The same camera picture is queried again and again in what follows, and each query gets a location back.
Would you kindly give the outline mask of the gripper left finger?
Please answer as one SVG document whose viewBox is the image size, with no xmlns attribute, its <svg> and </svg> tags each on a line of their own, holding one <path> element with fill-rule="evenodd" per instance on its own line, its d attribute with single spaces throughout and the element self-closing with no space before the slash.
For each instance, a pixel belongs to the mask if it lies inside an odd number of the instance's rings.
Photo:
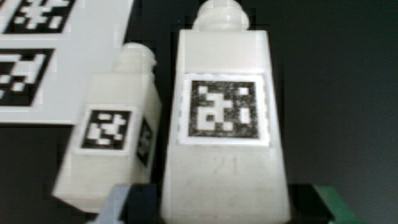
<svg viewBox="0 0 398 224">
<path fill-rule="evenodd" d="M 161 224 L 154 184 L 117 184 L 93 224 Z"/>
</svg>

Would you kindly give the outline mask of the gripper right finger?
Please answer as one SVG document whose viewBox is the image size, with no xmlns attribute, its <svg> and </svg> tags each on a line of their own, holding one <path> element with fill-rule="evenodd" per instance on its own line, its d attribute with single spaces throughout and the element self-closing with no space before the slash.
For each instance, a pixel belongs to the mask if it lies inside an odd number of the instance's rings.
<svg viewBox="0 0 398 224">
<path fill-rule="evenodd" d="M 335 189 L 326 185 L 291 184 L 287 224 L 360 224 Z"/>
</svg>

